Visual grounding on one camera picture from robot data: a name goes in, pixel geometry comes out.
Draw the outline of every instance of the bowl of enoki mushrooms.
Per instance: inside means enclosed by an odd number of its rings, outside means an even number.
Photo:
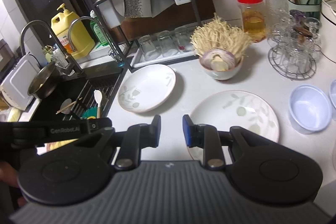
[[[201,66],[217,80],[228,80],[238,73],[252,42],[242,28],[231,27],[216,14],[211,22],[197,27],[191,36]]]

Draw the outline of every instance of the metal pot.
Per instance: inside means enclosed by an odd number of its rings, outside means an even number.
[[[55,90],[60,81],[61,76],[55,62],[51,62],[34,77],[29,85],[28,95],[33,95],[37,99],[44,99]]]

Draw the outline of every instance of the plate rim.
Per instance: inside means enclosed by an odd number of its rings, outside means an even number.
[[[123,87],[123,85],[125,85],[125,83],[133,76],[133,75],[135,75],[136,73],[138,73],[139,71],[141,71],[141,70],[145,70],[145,69],[147,69],[148,67],[153,67],[153,66],[155,66],[155,67],[165,67],[165,68],[169,68],[172,72],[173,72],[173,77],[172,77],[172,81],[173,81],[173,85],[171,86],[171,88],[170,88],[170,90],[168,90],[168,94],[167,94],[167,96],[163,99],[163,101],[161,101],[161,102],[159,102],[158,104],[156,104],[155,106],[152,106],[152,107],[149,107],[149,108],[147,108],[146,110],[140,110],[140,111],[133,111],[133,110],[128,110],[128,109],[125,109],[121,104],[120,104],[120,100],[119,100],[119,94],[120,94],[120,92],[121,92],[121,88]],[[140,69],[138,69],[137,71],[135,71],[134,73],[132,73],[121,85],[120,85],[120,87],[119,87],[119,90],[118,90],[118,94],[117,94],[117,97],[118,97],[118,103],[119,103],[119,105],[124,109],[124,110],[126,110],[126,111],[128,111],[128,112],[133,112],[133,113],[144,113],[144,112],[148,112],[148,111],[150,111],[150,110],[152,110],[152,109],[155,109],[156,107],[158,107],[158,106],[160,106],[161,104],[163,104],[168,98],[169,98],[169,96],[171,95],[171,93],[172,93],[172,91],[173,91],[173,89],[174,89],[174,87],[175,87],[175,84],[176,84],[176,74],[175,74],[175,71],[171,68],[171,67],[169,67],[169,66],[167,66],[167,65],[163,65],[163,64],[152,64],[152,65],[148,65],[148,66],[145,66],[145,67],[142,67],[142,68],[140,68]]]
[[[277,135],[277,141],[276,141],[276,143],[278,143],[278,142],[279,142],[279,138],[280,138],[280,125],[279,125],[278,116],[276,115],[276,113],[275,113],[273,107],[272,107],[268,102],[266,102],[263,98],[261,98],[260,96],[254,94],[254,93],[252,93],[252,92],[249,92],[249,91],[245,91],[245,90],[223,90],[223,91],[217,92],[217,93],[215,93],[215,94],[212,94],[212,95],[208,96],[207,98],[205,98],[204,100],[202,100],[200,103],[198,103],[198,104],[196,105],[196,107],[194,107],[194,109],[192,110],[192,112],[189,114],[189,116],[191,117],[192,114],[194,113],[194,111],[195,111],[195,110],[196,110],[196,109],[197,109],[197,108],[198,108],[204,101],[208,100],[208,99],[211,98],[211,97],[214,97],[215,95],[222,94],[222,93],[224,94],[224,93],[228,93],[228,92],[243,92],[243,93],[246,93],[246,94],[252,94],[252,95],[254,95],[255,97],[258,97],[259,99],[261,99],[262,101],[264,101],[265,104],[268,105],[268,106],[271,108],[271,110],[273,111],[273,113],[274,113],[274,115],[275,115],[276,121],[277,121],[277,122],[276,122],[276,125],[278,126],[278,135]]]

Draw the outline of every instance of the gray ribbed surface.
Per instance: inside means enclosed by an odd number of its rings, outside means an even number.
[[[239,195],[223,173],[206,171],[197,161],[142,162],[117,173],[88,202],[61,208],[28,204],[11,219],[24,224],[310,224],[329,217],[312,203],[273,208]]]

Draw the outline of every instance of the yellow detergent bottle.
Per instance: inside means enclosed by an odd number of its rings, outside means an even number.
[[[71,23],[79,16],[75,12],[70,12],[66,9],[64,3],[57,10],[61,8],[64,10],[63,13],[58,13],[51,19],[52,30],[68,53],[71,53],[75,59],[87,56],[95,46],[94,40],[83,23],[77,22],[71,30],[71,41],[73,42],[73,45],[71,45],[68,39],[68,29]]]

